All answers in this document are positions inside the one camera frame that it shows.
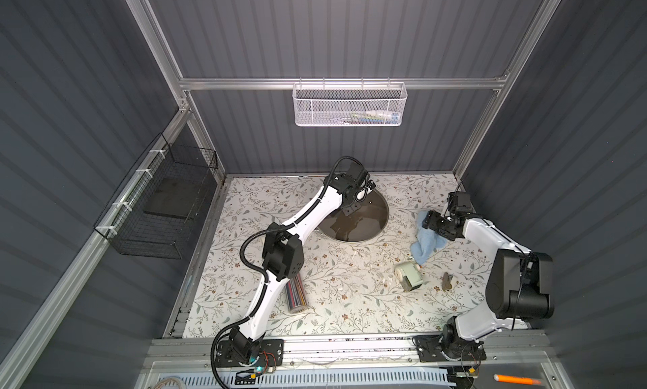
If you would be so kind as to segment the light blue cloth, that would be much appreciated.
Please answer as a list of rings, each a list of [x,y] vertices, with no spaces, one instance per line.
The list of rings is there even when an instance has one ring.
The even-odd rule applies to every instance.
[[[431,229],[423,227],[423,221],[427,216],[428,211],[422,211],[416,217],[416,241],[411,244],[410,252],[414,262],[419,266],[423,266],[428,259],[434,254],[441,252],[448,245],[449,241],[441,237]]]

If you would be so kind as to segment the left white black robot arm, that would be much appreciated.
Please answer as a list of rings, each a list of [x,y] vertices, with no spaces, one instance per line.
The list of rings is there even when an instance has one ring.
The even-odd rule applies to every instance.
[[[328,215],[363,202],[374,189],[375,183],[363,164],[343,156],[305,207],[288,220],[272,222],[244,241],[239,249],[240,260],[259,272],[261,280],[245,316],[228,328],[228,341],[242,362],[252,364],[258,358],[277,298],[304,265],[303,245],[309,235]]]

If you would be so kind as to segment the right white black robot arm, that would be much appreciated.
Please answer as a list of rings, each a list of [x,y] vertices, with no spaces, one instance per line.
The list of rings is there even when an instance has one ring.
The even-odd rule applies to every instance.
[[[479,350],[488,335],[513,330],[518,320],[553,316],[553,259],[519,244],[478,214],[468,193],[451,192],[447,214],[422,212],[421,229],[447,241],[465,238],[493,259],[485,300],[443,327],[438,347],[446,359],[474,355],[482,360]]]

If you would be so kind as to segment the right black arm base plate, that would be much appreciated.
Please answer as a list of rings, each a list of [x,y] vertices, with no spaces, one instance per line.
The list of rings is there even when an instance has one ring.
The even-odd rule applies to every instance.
[[[482,343],[462,338],[449,339],[439,334],[417,335],[412,338],[421,362],[485,361],[487,355]]]

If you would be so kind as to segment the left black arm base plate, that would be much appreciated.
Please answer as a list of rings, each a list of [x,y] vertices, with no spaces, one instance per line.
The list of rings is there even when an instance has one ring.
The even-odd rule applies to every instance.
[[[224,340],[217,345],[214,365],[220,368],[281,366],[284,347],[285,341],[278,338],[263,338],[253,344],[234,344],[231,340]]]

